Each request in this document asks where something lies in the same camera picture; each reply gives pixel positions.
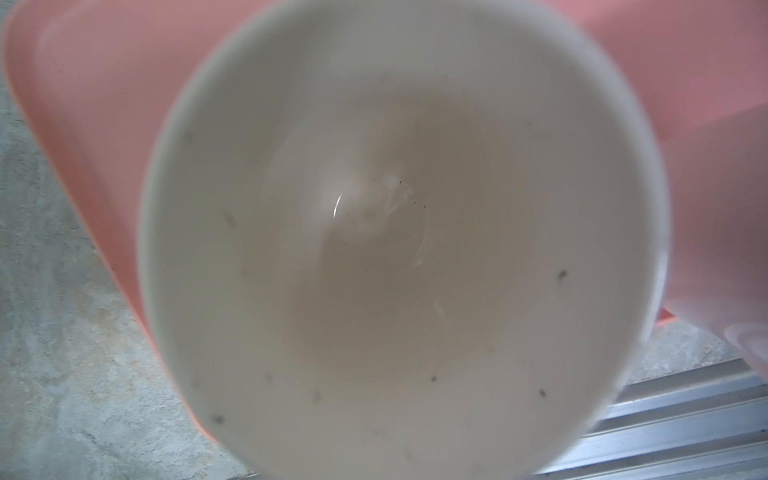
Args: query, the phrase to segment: pink plastic tray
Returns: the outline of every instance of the pink plastic tray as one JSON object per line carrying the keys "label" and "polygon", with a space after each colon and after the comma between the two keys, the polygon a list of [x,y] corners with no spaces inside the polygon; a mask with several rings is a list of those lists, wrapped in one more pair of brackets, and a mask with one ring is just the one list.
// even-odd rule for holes
{"label": "pink plastic tray", "polygon": [[[135,257],[152,146],[193,70],[268,1],[26,0],[6,23],[11,92],[149,337]],[[662,141],[768,102],[764,0],[548,3],[614,56]]]}

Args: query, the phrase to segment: pink plastic object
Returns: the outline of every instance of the pink plastic object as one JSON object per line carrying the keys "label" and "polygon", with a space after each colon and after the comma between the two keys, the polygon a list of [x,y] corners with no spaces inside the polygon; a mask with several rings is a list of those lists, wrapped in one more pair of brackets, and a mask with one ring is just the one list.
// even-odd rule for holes
{"label": "pink plastic object", "polygon": [[[139,295],[135,239],[141,183],[152,146],[193,70],[268,1],[214,5],[209,0],[25,0],[6,22],[3,60],[10,90],[150,340]],[[735,342],[768,376],[768,356],[751,353],[752,345],[763,353],[768,349],[768,263],[760,249],[768,245],[768,235],[755,224],[768,219],[768,198],[758,192],[758,185],[766,184],[764,175],[755,177],[763,178],[761,184],[744,177],[765,173],[760,159],[768,154],[768,146],[753,132],[752,150],[738,157],[739,167],[730,170],[734,160],[727,146],[742,138],[741,133],[730,123],[722,129],[720,123],[712,124],[768,105],[768,2],[547,3],[586,28],[613,55],[665,142],[679,239],[667,306]],[[712,144],[712,128],[721,132],[714,138],[723,143]],[[717,195],[705,190],[730,176],[735,180],[714,189]],[[737,194],[744,189],[750,193]],[[711,204],[719,207],[707,210]],[[690,221],[679,221],[689,214]],[[714,225],[740,233],[716,239],[701,236]],[[727,253],[719,255],[720,249]],[[750,258],[759,261],[750,263]],[[729,271],[727,278],[722,269]],[[744,269],[760,272],[750,275]],[[717,323],[681,300],[719,295],[720,284],[739,295],[741,290],[753,292],[744,293],[752,302],[746,323],[760,326],[761,339],[752,341],[751,333],[742,330],[728,333],[725,311],[718,310]],[[661,318],[670,317],[664,312]],[[750,328],[744,332],[757,331]]]}

